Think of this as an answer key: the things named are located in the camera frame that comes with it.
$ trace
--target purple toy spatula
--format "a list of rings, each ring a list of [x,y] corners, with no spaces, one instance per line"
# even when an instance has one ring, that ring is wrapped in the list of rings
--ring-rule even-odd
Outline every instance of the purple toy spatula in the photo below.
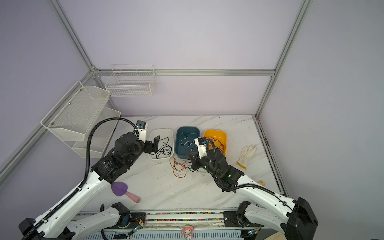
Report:
[[[126,185],[125,183],[123,182],[114,182],[111,184],[111,188],[112,188],[112,192],[116,195],[116,196],[123,196],[124,194],[127,195],[130,199],[132,199],[135,203],[139,203],[140,202],[140,197],[130,193],[130,192],[127,192],[128,190],[128,185]]]

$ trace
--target pink doll figure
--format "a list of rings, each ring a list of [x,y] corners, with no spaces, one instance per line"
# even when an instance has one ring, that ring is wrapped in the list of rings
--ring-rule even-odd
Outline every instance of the pink doll figure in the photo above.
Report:
[[[185,235],[186,240],[191,240],[193,238],[193,236],[192,236],[193,230],[194,229],[192,226],[184,227],[183,230],[181,230],[181,235]]]

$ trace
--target white metal shelf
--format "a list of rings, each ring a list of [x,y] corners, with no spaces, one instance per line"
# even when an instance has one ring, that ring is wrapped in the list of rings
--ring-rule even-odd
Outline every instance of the white metal shelf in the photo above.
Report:
[[[84,141],[109,96],[107,90],[82,85],[53,120],[40,123],[63,142]]]
[[[104,108],[93,126],[104,119],[119,117],[120,114],[121,112],[119,111],[113,110],[111,108]],[[101,158],[103,156],[103,153],[108,146],[109,140],[111,139],[113,130],[115,129],[118,121],[119,120],[105,122],[96,129],[92,136],[90,158]],[[90,131],[87,133],[85,141],[75,142],[75,144],[72,146],[73,151],[75,151],[82,158],[85,158],[89,133]]]
[[[152,65],[112,65],[112,68],[112,75],[105,84],[105,89],[111,92],[111,96],[139,97],[153,95],[157,82]]]

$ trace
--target orange wire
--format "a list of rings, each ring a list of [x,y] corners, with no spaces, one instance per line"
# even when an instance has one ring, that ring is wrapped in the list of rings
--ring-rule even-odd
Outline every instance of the orange wire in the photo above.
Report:
[[[172,163],[170,162],[170,159],[171,158],[173,158],[173,166],[172,166]],[[188,161],[188,158],[187,158],[187,160],[184,162],[184,163],[179,163],[179,162],[176,162],[176,158],[174,158],[174,157],[170,157],[169,158],[169,164],[170,164],[170,166],[172,167],[172,172],[173,172],[173,175],[175,175],[175,177],[178,177],[178,178],[183,178],[183,177],[185,177],[186,175],[187,175],[187,169],[185,168],[185,163]],[[175,165],[178,165],[178,166],[181,166],[181,169],[177,169],[176,167],[175,167]],[[185,175],[184,176],[182,176],[182,177],[179,177],[179,176],[177,176],[176,174],[175,174],[175,171],[177,171],[177,172],[182,172],[183,170],[185,169]]]

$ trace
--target aluminum frame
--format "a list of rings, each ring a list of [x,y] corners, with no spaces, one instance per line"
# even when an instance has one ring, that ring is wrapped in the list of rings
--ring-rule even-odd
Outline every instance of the aluminum frame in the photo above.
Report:
[[[312,4],[313,0],[304,0],[303,3],[301,4],[301,7],[300,7],[300,11],[299,13],[297,14],[296,16],[296,19],[295,19],[295,22],[292,26],[292,29],[289,33],[289,36],[287,38],[287,41],[285,42],[285,45],[284,45],[284,48],[283,48],[283,51],[281,52],[281,55],[279,57],[279,60],[277,61],[277,64],[276,64],[276,67],[275,67],[275,74],[274,76],[271,77],[269,83],[268,83],[268,86],[265,90],[265,93],[264,93],[264,96],[262,98],[262,101],[260,102],[260,105],[259,107],[257,108],[257,112],[256,112],[256,117],[260,117],[262,111],[263,111],[263,108],[265,106],[265,103],[266,101],[268,100],[268,97],[269,95],[271,94],[272,92],[272,88],[273,86],[275,85],[276,83],[276,80],[279,76],[279,73],[284,65],[284,62],[292,48],[292,45],[296,39],[296,36],[297,36],[297,33],[299,32],[300,30],[300,27],[301,25],[303,24],[303,21],[308,13],[308,10]]]
[[[89,72],[85,74],[85,76],[80,80],[82,84],[86,84],[88,80],[90,80],[92,77],[94,80],[96,80],[97,84],[100,88],[105,89],[100,76],[107,76],[112,74],[112,70],[100,70],[93,65],[91,59],[89,58],[84,46],[82,45],[80,38],[76,34],[76,31],[74,27],[72,26],[68,16],[66,15],[62,5],[60,4],[59,0],[47,0],[49,5],[52,7],[53,11],[55,12],[59,22],[63,26],[65,32],[67,33],[68,37],[74,44],[76,50],[80,54],[81,58],[83,59],[84,63],[86,64],[87,68],[89,69]],[[271,76],[269,84],[267,86],[267,89],[265,90],[265,93],[263,95],[262,101],[259,104],[259,107],[257,109],[257,112],[255,114],[255,124],[258,129],[259,137],[262,140],[262,144],[264,146],[265,153],[268,157],[269,163],[271,165],[271,169],[274,172],[274,176],[276,178],[276,182],[279,183],[281,186],[279,186],[280,193],[288,196],[288,193],[285,190],[284,183],[282,181],[280,172],[278,171],[276,162],[274,160],[274,157],[272,155],[272,151],[270,149],[270,146],[268,144],[268,141],[265,137],[263,128],[261,126],[261,122],[259,119],[259,116],[262,113],[262,110],[265,106],[266,101],[268,100],[268,97],[270,93],[272,92],[273,86],[276,83],[276,80],[279,76],[279,73],[283,67],[283,64],[289,54],[289,51],[292,48],[292,45],[295,41],[295,38],[297,36],[297,33],[300,29],[300,26],[302,25],[305,16],[308,13],[308,10],[312,4],[313,0],[303,0],[303,3],[300,7],[300,10],[298,12],[298,15],[295,19],[295,22],[292,26],[292,29],[290,31],[290,34],[287,38],[287,41],[284,45],[283,51],[281,52],[281,55],[279,57],[279,60],[276,64],[276,68],[274,70],[255,70],[255,69],[237,69],[237,70],[155,70],[155,74],[157,76]],[[55,105],[55,108],[60,109],[60,106],[62,106],[63,103],[65,103],[68,99],[68,96],[71,96],[73,94],[74,89],[71,89],[67,94],[64,95],[64,97]],[[110,107],[114,110],[116,109],[116,106],[112,102],[111,99],[108,101]],[[36,143],[41,139],[41,137],[46,132],[46,129],[40,125],[35,129],[35,131],[26,139],[26,141],[20,146],[20,148],[8,159],[8,161],[2,166],[0,169],[0,188],[3,186],[7,178],[12,174],[12,172],[17,168],[19,163],[24,159],[24,157],[32,150],[32,148],[36,145]]]
[[[274,76],[273,69],[155,69],[156,76]],[[98,76],[112,75],[112,69],[95,71]]]

